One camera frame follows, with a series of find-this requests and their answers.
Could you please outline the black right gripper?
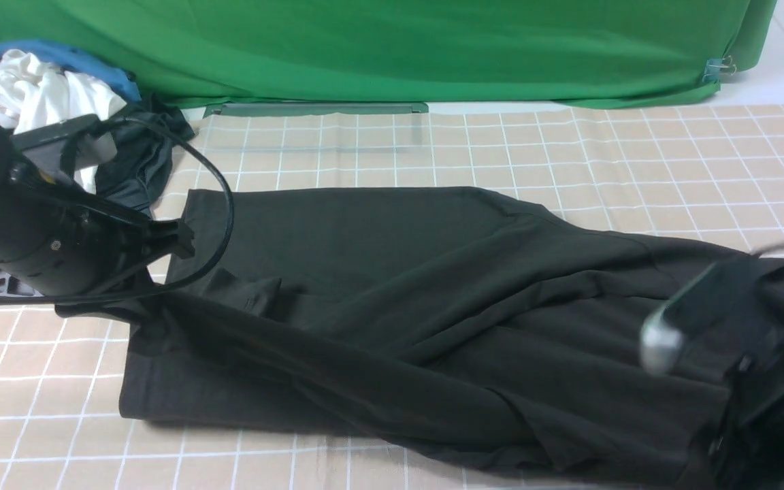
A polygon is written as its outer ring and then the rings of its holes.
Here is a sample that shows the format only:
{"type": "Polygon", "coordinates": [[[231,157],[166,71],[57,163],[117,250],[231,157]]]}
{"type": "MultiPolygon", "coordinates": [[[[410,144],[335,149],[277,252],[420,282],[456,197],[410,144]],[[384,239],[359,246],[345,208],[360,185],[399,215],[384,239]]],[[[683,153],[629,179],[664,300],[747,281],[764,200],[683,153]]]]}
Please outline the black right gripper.
{"type": "Polygon", "coordinates": [[[710,441],[718,489],[784,486],[784,337],[745,353],[727,375],[731,397],[710,441]]]}

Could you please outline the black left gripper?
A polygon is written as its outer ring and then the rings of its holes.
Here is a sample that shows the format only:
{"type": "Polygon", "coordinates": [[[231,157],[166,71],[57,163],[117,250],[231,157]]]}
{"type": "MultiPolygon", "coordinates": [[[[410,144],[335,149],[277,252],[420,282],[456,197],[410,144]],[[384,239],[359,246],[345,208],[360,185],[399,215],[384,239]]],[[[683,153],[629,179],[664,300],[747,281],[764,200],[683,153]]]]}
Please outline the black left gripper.
{"type": "Polygon", "coordinates": [[[40,299],[101,294],[162,255],[193,257],[184,219],[124,223],[63,201],[83,194],[41,176],[0,127],[0,269],[40,299]]]}

